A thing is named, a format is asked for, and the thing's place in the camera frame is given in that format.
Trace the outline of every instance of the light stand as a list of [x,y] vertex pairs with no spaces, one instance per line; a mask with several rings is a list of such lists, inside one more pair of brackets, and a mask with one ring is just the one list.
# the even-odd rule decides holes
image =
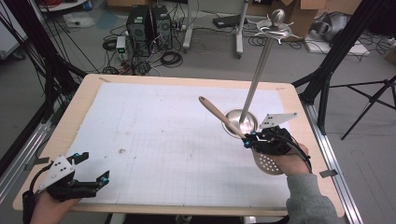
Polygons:
[[[369,99],[369,105],[366,107],[366,109],[364,109],[364,111],[361,113],[361,115],[358,117],[358,119],[355,121],[355,123],[352,124],[352,126],[347,130],[347,132],[344,134],[344,136],[341,138],[341,140],[344,140],[347,135],[352,131],[352,129],[359,123],[359,121],[361,121],[361,119],[363,118],[363,116],[369,111],[369,109],[375,104],[375,103],[380,103],[381,105],[385,105],[389,108],[392,108],[394,110],[396,110],[396,91],[395,91],[395,80],[396,80],[396,75],[391,78],[390,80],[384,79],[382,81],[374,81],[374,82],[362,82],[362,83],[353,83],[353,84],[346,84],[346,85],[337,85],[337,86],[330,86],[330,88],[338,88],[338,87],[348,87],[350,89],[352,89],[353,91],[367,97]],[[372,85],[372,84],[384,84],[384,86],[379,89],[379,91],[377,91],[373,96],[366,94],[362,91],[359,91],[357,89],[354,88],[354,86],[363,86],[363,85]],[[389,105],[383,101],[379,100],[379,97],[381,97],[381,95],[388,89],[388,88],[392,89],[392,95],[393,95],[393,103],[394,105]]]
[[308,76],[291,83],[296,88],[308,83],[305,90],[299,94],[300,100],[307,105],[313,105],[315,98],[320,93],[318,126],[323,135],[326,134],[326,109],[332,75],[341,61],[347,56],[350,49],[355,45],[364,28],[389,3],[390,0],[362,0],[343,32],[335,39],[332,48],[319,68]]

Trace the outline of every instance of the tripod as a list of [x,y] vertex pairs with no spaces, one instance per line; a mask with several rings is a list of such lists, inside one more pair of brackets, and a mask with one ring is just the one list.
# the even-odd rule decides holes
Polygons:
[[[348,131],[344,134],[344,136],[341,138],[341,140],[344,140],[347,135],[352,131],[352,129],[358,124],[358,122],[363,118],[363,116],[369,111],[369,109],[375,104],[375,103],[380,103],[381,105],[385,105],[389,108],[392,108],[396,110],[396,91],[395,91],[395,80],[396,80],[396,75],[391,78],[390,80],[384,79],[382,81],[374,81],[374,82],[362,82],[362,83],[355,83],[355,84],[346,84],[346,85],[338,85],[338,86],[330,86],[329,88],[337,88],[337,87],[348,87],[352,89],[353,91],[367,97],[369,99],[369,105],[367,106],[366,109],[361,113],[361,115],[358,117],[358,119],[355,121],[355,123],[352,124],[352,126],[348,129]],[[354,88],[354,86],[362,86],[362,85],[371,85],[371,84],[379,84],[382,83],[384,86],[379,89],[373,96],[366,94],[362,91],[359,91]],[[379,100],[379,97],[389,88],[391,87],[392,89],[392,94],[393,94],[393,103],[394,105],[389,105],[383,101]]]

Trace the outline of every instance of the white paper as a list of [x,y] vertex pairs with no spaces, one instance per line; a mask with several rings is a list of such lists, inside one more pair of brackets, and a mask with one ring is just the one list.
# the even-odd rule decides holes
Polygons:
[[[248,90],[104,83],[68,151],[90,152],[75,179],[110,182],[84,203],[284,208],[284,175],[267,175],[250,149],[199,102],[242,108]],[[283,113],[277,91],[257,90],[249,111],[261,123]]]

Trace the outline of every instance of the metal frame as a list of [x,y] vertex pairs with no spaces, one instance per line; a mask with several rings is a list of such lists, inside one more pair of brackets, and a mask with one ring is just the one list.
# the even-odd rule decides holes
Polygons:
[[[60,105],[55,104],[54,110],[58,110]],[[45,123],[39,123],[35,130],[32,132],[28,140],[25,142],[20,153],[15,157],[12,163],[8,166],[7,170],[2,174],[0,178],[0,204],[6,198],[7,194],[14,186],[15,182],[18,180],[19,176],[23,172],[25,165],[32,159],[35,155],[35,151],[44,142],[47,135],[51,133],[53,127],[51,127],[52,122],[50,119]]]
[[335,188],[338,191],[338,195],[340,197],[341,203],[344,206],[344,210],[346,212],[346,217],[351,224],[361,224],[363,221],[361,220],[361,214],[359,213],[358,207],[356,206],[352,195],[347,186],[347,182],[344,179],[341,168],[338,164],[337,159],[335,158],[334,152],[332,151],[332,146],[330,145],[329,138],[321,133],[321,130],[318,126],[318,112],[313,105],[307,105],[303,103],[303,108],[305,114],[308,116],[309,123],[311,124],[312,131],[317,138],[319,147],[321,149],[323,159],[326,161],[326,164],[329,170],[335,170],[338,175],[332,177],[332,181],[335,185]]

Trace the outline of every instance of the white bracket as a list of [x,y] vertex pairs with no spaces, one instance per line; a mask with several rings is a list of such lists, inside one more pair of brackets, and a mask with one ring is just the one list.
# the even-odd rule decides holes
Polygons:
[[297,117],[297,113],[289,113],[289,114],[267,114],[267,117],[260,124],[260,128],[272,128],[276,125],[284,123],[288,120],[294,119]]
[[49,168],[49,172],[38,187],[38,190],[46,189],[56,181],[64,178],[67,175],[70,175],[74,171],[75,169],[73,168],[72,164],[70,164],[70,162],[64,156],[59,156]]

